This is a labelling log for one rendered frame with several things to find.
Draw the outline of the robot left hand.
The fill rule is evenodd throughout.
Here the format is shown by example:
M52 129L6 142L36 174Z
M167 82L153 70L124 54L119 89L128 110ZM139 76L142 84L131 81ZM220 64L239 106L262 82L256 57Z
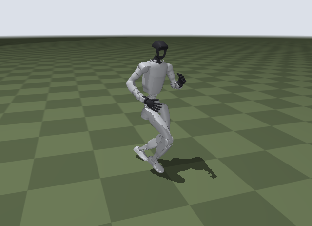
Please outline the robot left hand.
M179 76L177 84L180 86L179 88L181 88L186 80L182 74L177 73L177 75Z

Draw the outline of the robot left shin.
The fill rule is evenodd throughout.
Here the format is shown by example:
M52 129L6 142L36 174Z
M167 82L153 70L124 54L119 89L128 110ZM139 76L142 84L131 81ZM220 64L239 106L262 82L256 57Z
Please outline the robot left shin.
M139 150L142 152L142 151L145 151L148 149L153 149L153 148L156 148L157 145L158 145L158 143L156 141L156 138L153 138L150 141L148 141L146 145L140 147Z

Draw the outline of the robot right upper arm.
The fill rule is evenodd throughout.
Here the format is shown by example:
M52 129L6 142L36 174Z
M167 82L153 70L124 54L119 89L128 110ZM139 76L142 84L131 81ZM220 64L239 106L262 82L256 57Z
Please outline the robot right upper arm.
M141 62L138 66L135 72L131 75L131 77L128 79L128 81L131 81L133 85L135 86L135 80L139 79L139 77L143 74L148 72L150 68L150 64L148 62ZM127 82L128 82L127 81Z

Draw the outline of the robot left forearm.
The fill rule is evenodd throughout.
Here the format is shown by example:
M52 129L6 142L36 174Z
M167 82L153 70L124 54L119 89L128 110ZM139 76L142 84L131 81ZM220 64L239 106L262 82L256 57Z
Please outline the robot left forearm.
M180 90L183 86L182 86L181 88L179 88L179 87L180 87L180 86L177 84L177 82L175 82L175 83L174 83L174 88Z

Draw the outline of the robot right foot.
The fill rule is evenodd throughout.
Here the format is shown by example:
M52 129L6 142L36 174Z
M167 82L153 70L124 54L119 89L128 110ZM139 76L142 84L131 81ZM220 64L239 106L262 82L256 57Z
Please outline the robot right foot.
M155 161L155 163L152 161L152 156L149 156L147 161L153 166L153 168L159 172L159 173L163 173L164 172L164 168L160 165L160 163L157 161Z

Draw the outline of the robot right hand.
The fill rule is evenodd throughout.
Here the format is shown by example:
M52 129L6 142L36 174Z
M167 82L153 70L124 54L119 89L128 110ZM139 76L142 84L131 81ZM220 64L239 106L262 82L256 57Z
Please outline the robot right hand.
M145 98L144 100L144 104L147 104L147 106L152 109L153 111L155 112L158 112L157 110L160 110L158 108L162 108L161 106L157 106L157 105L162 105L162 104L159 104L159 103L156 103L154 101L159 101L159 99L149 99L148 97L146 96L143 96ZM156 105L157 104L157 105ZM158 108L157 108L158 107Z

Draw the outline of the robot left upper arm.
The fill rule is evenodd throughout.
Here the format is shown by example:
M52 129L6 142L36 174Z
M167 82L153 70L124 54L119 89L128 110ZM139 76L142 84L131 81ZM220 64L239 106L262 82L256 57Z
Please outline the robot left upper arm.
M169 63L167 63L168 69L167 69L167 76L169 80L171 81L170 86L174 89L174 83L177 82L175 79L175 74L173 71L173 66Z

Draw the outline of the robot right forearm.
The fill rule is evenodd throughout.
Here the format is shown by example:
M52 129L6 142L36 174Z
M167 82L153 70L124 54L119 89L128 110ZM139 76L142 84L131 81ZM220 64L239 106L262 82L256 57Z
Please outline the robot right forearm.
M137 100L144 102L145 98L143 97L143 94L137 89L136 86L133 85L131 81L128 81L126 85L128 90L136 97Z

